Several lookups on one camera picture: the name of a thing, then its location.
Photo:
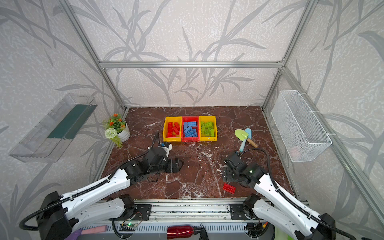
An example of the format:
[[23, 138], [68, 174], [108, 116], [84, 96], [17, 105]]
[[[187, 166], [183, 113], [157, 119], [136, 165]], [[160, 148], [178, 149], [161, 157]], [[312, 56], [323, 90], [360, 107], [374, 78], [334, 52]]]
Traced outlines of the green lego pair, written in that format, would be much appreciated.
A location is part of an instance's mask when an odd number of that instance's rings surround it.
[[213, 128], [214, 127], [214, 123], [212, 121], [210, 121], [210, 122], [203, 122], [203, 121], [201, 121], [201, 127]]

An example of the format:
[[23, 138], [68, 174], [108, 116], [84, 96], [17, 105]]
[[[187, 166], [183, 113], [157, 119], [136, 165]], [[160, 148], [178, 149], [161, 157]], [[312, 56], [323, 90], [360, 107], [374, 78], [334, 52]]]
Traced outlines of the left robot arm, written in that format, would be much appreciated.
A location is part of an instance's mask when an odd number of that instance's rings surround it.
[[129, 195], [101, 203], [105, 197], [126, 189], [151, 175], [178, 173], [183, 161], [169, 158], [168, 147], [152, 147], [144, 154], [121, 164], [107, 177], [81, 189], [59, 195], [46, 196], [37, 216], [42, 240], [64, 240], [71, 233], [102, 220], [127, 220], [137, 212]]

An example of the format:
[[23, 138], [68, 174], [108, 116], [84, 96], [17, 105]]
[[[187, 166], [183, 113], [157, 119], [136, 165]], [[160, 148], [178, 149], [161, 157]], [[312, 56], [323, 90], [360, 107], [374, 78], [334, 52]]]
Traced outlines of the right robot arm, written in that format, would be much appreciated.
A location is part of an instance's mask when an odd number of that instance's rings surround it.
[[234, 152], [224, 160], [225, 182], [237, 182], [256, 191], [243, 202], [248, 219], [261, 219], [294, 240], [334, 240], [336, 222], [329, 214], [320, 215], [275, 182], [271, 174], [257, 163], [247, 165]]

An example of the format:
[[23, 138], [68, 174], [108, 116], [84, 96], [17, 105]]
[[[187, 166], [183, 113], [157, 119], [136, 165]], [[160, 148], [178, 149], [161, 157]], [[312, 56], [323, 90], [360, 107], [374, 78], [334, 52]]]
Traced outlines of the green lego long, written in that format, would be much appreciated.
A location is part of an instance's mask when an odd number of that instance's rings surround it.
[[202, 128], [201, 129], [202, 137], [215, 137], [215, 130], [213, 128]]

